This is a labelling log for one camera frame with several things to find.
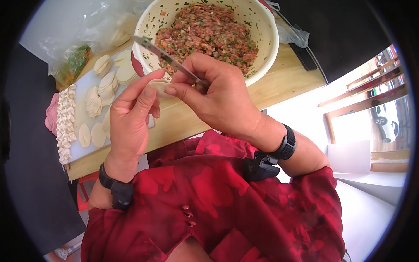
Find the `stack of dumpling wrappers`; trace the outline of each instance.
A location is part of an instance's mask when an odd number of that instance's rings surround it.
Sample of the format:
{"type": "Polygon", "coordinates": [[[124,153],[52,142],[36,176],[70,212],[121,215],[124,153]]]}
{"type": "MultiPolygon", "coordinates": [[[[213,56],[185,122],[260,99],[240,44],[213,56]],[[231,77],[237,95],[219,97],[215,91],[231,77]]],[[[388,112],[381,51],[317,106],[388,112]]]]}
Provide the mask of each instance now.
{"type": "Polygon", "coordinates": [[[116,78],[122,86],[128,85],[137,76],[138,75],[132,67],[131,61],[122,64],[116,72],[116,78]]]}
{"type": "Polygon", "coordinates": [[[86,96],[86,111],[91,118],[96,118],[102,112],[102,100],[98,94],[98,87],[92,87],[86,96]]]}
{"type": "Polygon", "coordinates": [[[110,105],[115,98],[115,91],[118,89],[118,79],[115,72],[109,72],[99,84],[98,94],[104,106],[110,105]]]}
{"type": "Polygon", "coordinates": [[[97,76],[103,77],[109,71],[111,66],[112,66],[111,57],[106,54],[96,61],[93,67],[93,72],[97,76]]]}

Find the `right hand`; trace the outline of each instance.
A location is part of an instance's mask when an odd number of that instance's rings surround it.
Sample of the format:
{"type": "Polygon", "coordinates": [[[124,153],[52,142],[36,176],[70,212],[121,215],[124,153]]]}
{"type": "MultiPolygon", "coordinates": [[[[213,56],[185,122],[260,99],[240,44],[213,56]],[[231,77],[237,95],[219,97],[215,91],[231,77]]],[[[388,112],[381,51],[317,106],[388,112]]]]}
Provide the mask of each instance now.
{"type": "Polygon", "coordinates": [[[165,92],[181,99],[211,128],[249,141],[264,117],[250,99],[241,70],[199,53],[188,56],[183,66],[211,83],[207,94],[194,89],[195,82],[181,71],[165,92]]]}

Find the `car wheel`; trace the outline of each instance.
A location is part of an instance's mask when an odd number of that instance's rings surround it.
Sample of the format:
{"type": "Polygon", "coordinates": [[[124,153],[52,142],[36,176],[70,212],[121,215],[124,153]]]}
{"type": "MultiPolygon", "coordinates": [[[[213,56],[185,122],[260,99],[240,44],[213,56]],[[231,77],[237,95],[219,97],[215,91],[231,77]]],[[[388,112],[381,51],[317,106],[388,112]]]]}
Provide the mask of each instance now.
{"type": "Polygon", "coordinates": [[[374,122],[378,125],[385,125],[385,124],[387,124],[387,118],[377,117],[376,119],[374,119],[374,122]]]}

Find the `white cutting board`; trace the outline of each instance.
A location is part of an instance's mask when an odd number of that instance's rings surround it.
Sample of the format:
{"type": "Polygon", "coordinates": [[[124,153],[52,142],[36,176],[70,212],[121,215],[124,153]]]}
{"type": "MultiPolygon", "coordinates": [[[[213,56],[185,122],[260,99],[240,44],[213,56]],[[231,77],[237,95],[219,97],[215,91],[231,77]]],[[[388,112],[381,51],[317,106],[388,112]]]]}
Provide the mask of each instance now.
{"type": "MultiPolygon", "coordinates": [[[[124,49],[122,51],[125,51],[125,50],[128,50],[128,49],[131,50],[132,46],[127,47],[126,49],[124,49]]],[[[117,72],[119,67],[117,67],[115,65],[114,59],[122,51],[120,51],[120,52],[114,54],[113,56],[111,56],[112,66],[111,66],[111,69],[109,69],[108,73],[112,72],[112,71],[115,71],[115,73],[117,72]]],[[[102,77],[98,77],[97,75],[95,75],[93,70],[91,70],[90,72],[85,74],[82,78],[80,78],[75,83],[77,87],[75,89],[76,98],[74,99],[74,102],[76,104],[74,119],[76,121],[73,123],[73,125],[74,125],[74,133],[76,135],[77,140],[71,142],[71,147],[70,147],[71,158],[68,159],[69,163],[99,149],[99,148],[95,147],[92,142],[90,142],[90,145],[88,147],[85,147],[85,148],[82,147],[81,144],[80,144],[80,141],[79,141],[79,129],[80,129],[80,126],[83,123],[86,123],[86,125],[89,127],[89,130],[92,131],[92,127],[94,126],[95,123],[97,123],[97,122],[102,123],[103,122],[103,119],[105,118],[105,114],[110,107],[110,105],[104,106],[103,109],[102,109],[101,114],[99,116],[97,116],[95,119],[90,118],[87,114],[87,111],[86,111],[86,95],[87,95],[87,92],[93,86],[99,87],[99,83],[100,83],[101,80],[102,80],[102,77]]],[[[125,88],[127,88],[127,86],[121,86],[120,85],[115,92],[115,98],[118,97],[125,88]]],[[[149,127],[154,126],[154,120],[153,120],[152,116],[150,116],[150,123],[149,123],[148,126],[149,127]]],[[[111,144],[111,140],[109,138],[106,138],[104,147],[109,145],[109,144],[111,144]]]]}

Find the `bag of chopped vegetables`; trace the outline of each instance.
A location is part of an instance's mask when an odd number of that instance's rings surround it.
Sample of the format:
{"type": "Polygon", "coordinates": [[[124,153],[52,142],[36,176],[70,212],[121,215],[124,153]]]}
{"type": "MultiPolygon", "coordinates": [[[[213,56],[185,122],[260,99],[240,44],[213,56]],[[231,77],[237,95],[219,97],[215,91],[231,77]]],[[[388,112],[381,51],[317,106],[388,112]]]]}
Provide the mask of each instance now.
{"type": "Polygon", "coordinates": [[[74,84],[91,53],[86,44],[64,47],[58,39],[52,37],[41,39],[39,45],[48,55],[48,75],[59,82],[59,91],[74,84]]]}

